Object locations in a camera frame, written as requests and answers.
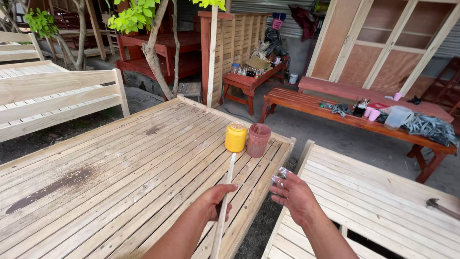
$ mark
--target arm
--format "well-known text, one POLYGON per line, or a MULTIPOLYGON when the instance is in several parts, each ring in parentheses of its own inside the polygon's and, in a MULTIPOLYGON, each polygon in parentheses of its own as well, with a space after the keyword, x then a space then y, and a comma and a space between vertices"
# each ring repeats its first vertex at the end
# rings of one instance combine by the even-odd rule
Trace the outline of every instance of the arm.
POLYGON ((322 211, 310 187, 285 168, 281 168, 280 172, 285 175, 286 179, 272 177, 276 186, 269 187, 269 191, 274 193, 271 198, 274 202, 289 209, 292 219, 302 227, 310 241, 316 257, 319 259, 358 259, 345 238, 322 211))
MULTIPOLYGON (((219 217, 216 205, 227 192, 234 192, 237 187, 234 184, 218 184, 201 194, 145 253, 142 259, 189 259, 193 255, 206 223, 210 220, 216 221, 219 217)), ((232 205, 229 204, 225 215, 226 221, 231 208, 232 205)))

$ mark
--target hammer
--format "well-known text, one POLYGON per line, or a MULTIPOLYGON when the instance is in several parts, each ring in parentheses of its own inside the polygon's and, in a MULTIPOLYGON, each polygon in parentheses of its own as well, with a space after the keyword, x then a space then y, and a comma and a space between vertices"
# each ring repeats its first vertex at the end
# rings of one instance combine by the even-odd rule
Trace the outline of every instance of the hammer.
POLYGON ((441 205, 438 205, 436 202, 438 201, 439 199, 429 199, 426 201, 426 208, 429 209, 430 211, 432 211, 434 208, 446 213, 447 215, 457 219, 457 220, 460 220, 460 215, 451 211, 450 209, 448 208, 445 208, 441 205))

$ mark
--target brush handle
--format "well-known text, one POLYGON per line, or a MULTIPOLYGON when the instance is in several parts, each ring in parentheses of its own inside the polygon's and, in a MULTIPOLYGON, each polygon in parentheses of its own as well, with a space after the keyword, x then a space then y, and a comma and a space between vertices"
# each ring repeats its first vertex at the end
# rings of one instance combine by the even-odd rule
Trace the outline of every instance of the brush handle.
MULTIPOLYGON (((235 165, 235 156, 236 153, 233 153, 230 160, 229 170, 227 172, 226 184, 231 184, 233 178, 233 166, 235 165)), ((214 234, 214 242, 211 250, 210 259, 218 259, 220 244, 222 243, 222 234, 224 233, 224 224, 225 224, 225 215, 227 214, 227 205, 229 203, 229 194, 226 193, 224 199, 222 200, 222 207, 220 208, 219 219, 216 225, 216 233, 214 234)))

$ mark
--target gray cloth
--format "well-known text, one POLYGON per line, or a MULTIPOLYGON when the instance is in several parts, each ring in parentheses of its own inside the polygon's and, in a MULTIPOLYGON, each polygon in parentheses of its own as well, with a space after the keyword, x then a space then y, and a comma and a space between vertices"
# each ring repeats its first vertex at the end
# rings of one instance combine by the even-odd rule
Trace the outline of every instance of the gray cloth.
POLYGON ((407 122, 403 128, 408 131, 409 135, 422 135, 430 138, 431 141, 449 146, 454 143, 459 146, 455 138, 454 127, 435 116, 428 116, 421 112, 415 112, 412 120, 407 122))
POLYGON ((324 101, 321 101, 321 104, 324 106, 324 108, 331 109, 331 113, 338 113, 342 117, 345 117, 346 114, 353 114, 348 104, 338 103, 336 105, 332 105, 324 101))

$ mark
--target hand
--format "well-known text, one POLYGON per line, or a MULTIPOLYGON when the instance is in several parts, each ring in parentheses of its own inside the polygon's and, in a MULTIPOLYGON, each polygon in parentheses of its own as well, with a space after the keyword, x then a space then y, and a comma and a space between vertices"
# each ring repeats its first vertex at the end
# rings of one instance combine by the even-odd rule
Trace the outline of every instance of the hand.
POLYGON ((271 177, 271 180, 276 183, 276 186, 268 188, 273 193, 271 199, 287 207, 294 222, 304 227, 310 222, 310 213, 313 209, 318 208, 319 204, 310 187, 297 175, 284 167, 280 168, 280 173, 286 179, 277 176, 271 177))
MULTIPOLYGON (((234 192, 238 188, 237 184, 218 184, 206 190, 196 199, 196 203, 203 206, 206 211, 206 217, 208 221, 217 221, 219 218, 219 212, 216 210, 216 206, 221 204, 222 199, 228 192, 234 192)), ((232 209, 232 205, 227 205, 227 212, 225 214, 225 221, 229 219, 229 212, 232 209)))

